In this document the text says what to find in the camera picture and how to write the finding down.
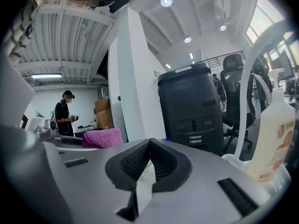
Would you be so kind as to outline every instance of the white bottle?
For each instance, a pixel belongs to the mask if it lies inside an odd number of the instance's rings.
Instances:
[[[284,100],[284,92],[278,86],[278,74],[284,69],[269,72],[275,83],[271,104],[262,112],[256,150],[247,174],[258,182],[272,180],[284,163],[290,147],[295,124],[295,109]]]

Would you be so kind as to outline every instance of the cardboard box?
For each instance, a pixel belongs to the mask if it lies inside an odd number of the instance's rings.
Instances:
[[[103,99],[95,102],[95,118],[98,127],[114,128],[110,99]]]
[[[108,127],[108,129],[114,128],[111,108],[97,113],[96,117],[97,117],[96,120],[99,127],[102,128]]]
[[[95,102],[95,112],[99,113],[103,110],[109,109],[110,106],[110,99],[102,99]]]

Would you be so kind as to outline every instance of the bottle label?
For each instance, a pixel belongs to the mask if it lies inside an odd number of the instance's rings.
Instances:
[[[292,120],[277,128],[277,143],[280,143],[274,150],[271,160],[265,165],[263,172],[258,177],[258,182],[266,182],[272,178],[272,174],[280,167],[292,141],[295,121]]]

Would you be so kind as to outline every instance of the pink towel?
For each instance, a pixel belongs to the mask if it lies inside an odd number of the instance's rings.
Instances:
[[[83,146],[107,148],[122,144],[119,129],[92,130],[83,134]]]

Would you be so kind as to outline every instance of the fluorescent light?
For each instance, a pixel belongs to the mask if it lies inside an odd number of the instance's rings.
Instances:
[[[188,36],[188,37],[185,38],[185,43],[189,43],[190,41],[192,41],[191,37]]]
[[[35,74],[32,75],[33,79],[43,79],[43,78],[61,78],[61,74]]]
[[[224,31],[226,29],[226,26],[225,25],[222,25],[221,27],[220,27],[220,31]]]
[[[170,7],[172,5],[172,0],[161,0],[161,5],[163,7]]]

